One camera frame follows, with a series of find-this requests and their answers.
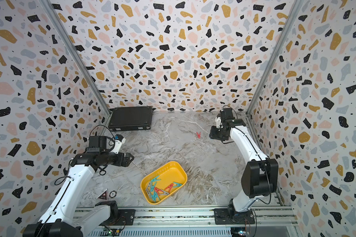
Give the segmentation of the yellow plastic storage box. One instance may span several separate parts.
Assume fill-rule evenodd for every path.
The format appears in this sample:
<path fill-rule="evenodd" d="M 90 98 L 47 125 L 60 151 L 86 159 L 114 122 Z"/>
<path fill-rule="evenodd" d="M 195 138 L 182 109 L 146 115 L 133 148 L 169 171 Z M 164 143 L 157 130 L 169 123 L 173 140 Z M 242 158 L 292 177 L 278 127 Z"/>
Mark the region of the yellow plastic storage box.
<path fill-rule="evenodd" d="M 160 181 L 151 183 L 151 180 L 156 176 L 159 176 Z M 170 185 L 173 182 L 181 183 L 182 186 L 171 188 Z M 158 205 L 172 194 L 176 193 L 186 183 L 187 174 L 182 166 L 178 162 L 171 161 L 145 176 L 140 183 L 140 188 L 149 204 Z M 154 192 L 154 187 L 164 190 L 164 193 L 158 195 Z"/>

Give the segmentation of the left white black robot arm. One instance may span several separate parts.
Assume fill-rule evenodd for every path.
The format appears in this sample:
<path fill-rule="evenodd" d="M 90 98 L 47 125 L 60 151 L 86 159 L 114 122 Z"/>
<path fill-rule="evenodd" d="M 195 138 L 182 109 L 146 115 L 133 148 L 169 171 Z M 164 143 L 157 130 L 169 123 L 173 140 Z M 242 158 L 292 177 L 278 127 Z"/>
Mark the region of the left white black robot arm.
<path fill-rule="evenodd" d="M 120 224 L 126 219 L 115 201 L 101 201 L 78 220 L 74 220 L 79 199 L 95 172 L 108 166 L 128 167 L 134 160 L 130 153 L 88 152 L 71 161 L 66 179 L 50 207 L 35 224 L 28 225 L 25 237 L 86 237 L 98 226 Z"/>

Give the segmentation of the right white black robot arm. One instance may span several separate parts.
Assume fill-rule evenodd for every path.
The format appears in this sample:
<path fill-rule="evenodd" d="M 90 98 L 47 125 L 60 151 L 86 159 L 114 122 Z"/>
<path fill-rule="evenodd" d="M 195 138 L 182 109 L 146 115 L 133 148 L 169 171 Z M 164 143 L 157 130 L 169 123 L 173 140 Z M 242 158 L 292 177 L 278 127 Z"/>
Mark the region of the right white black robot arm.
<path fill-rule="evenodd" d="M 242 189 L 227 207 L 229 220 L 239 223 L 253 215 L 251 207 L 256 201 L 262 201 L 262 197 L 271 197 L 276 192 L 278 162 L 259 148 L 242 119 L 217 116 L 215 121 L 209 137 L 224 144 L 232 139 L 246 162 L 241 177 Z"/>

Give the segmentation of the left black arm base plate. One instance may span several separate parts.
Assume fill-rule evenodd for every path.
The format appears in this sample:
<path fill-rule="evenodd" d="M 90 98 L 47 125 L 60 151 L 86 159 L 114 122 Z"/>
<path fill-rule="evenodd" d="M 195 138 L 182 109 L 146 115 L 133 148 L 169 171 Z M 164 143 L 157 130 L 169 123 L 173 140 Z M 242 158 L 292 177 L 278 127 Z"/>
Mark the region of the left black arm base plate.
<path fill-rule="evenodd" d="M 132 226 L 135 209 L 111 210 L 110 217 L 101 223 L 102 226 Z"/>

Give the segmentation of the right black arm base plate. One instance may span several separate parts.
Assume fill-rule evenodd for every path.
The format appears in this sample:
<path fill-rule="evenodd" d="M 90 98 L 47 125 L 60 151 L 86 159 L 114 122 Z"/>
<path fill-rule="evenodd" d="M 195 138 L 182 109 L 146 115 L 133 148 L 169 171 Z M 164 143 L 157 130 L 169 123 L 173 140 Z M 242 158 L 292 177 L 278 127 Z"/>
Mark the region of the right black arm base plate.
<path fill-rule="evenodd" d="M 236 212 L 232 207 L 215 208 L 214 218 L 216 225 L 243 225 L 255 224 L 255 215 L 251 210 Z"/>

